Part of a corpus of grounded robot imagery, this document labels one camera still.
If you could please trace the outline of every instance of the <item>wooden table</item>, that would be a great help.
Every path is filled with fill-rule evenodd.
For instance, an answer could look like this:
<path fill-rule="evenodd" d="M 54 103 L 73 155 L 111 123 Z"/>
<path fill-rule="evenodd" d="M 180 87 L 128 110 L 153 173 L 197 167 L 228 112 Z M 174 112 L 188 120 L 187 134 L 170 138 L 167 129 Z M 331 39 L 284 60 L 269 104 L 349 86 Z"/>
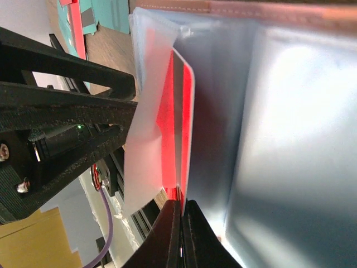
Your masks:
<path fill-rule="evenodd" d="M 133 12 L 135 3 L 136 0 L 129 0 L 130 13 Z M 46 6 L 52 31 L 64 50 L 68 52 L 59 26 L 57 1 L 46 0 Z M 85 35 L 85 41 L 89 61 L 132 74 L 136 78 L 133 46 L 130 35 L 98 25 L 98 30 L 94 35 Z M 139 98 L 137 79 L 135 79 L 135 85 L 137 96 L 134 101 L 137 101 Z M 106 87 L 101 85 L 90 85 L 90 92 L 92 94 L 98 94 L 106 89 Z M 164 190 L 155 197 L 155 201 L 160 209 L 166 200 L 167 196 Z"/>

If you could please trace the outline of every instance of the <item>purple cable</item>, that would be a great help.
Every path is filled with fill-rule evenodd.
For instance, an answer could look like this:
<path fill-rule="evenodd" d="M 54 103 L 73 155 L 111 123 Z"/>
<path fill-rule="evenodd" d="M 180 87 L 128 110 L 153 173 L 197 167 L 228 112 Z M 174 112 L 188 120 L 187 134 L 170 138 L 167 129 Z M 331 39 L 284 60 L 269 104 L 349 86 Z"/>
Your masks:
<path fill-rule="evenodd" d="M 100 192 L 100 195 L 102 196 L 102 200 L 104 202 L 105 210 L 107 211 L 107 216 L 108 216 L 108 223 L 109 223 L 108 239 L 107 239 L 102 251 L 99 253 L 99 255 L 97 257 L 95 257 L 93 259 L 93 261 L 88 263 L 86 266 L 83 266 L 83 268 L 93 268 L 96 264 L 98 264 L 98 262 L 100 262 L 102 260 L 102 258 L 105 256 L 105 254 L 107 254 L 107 252 L 109 250 L 109 246 L 112 243 L 112 239 L 113 239 L 113 219 L 112 219 L 112 214 L 110 213 L 109 204 L 108 204 L 108 201 L 107 201 L 107 199 L 105 197 L 105 194 L 104 194 L 103 190 L 100 189 L 99 192 Z"/>

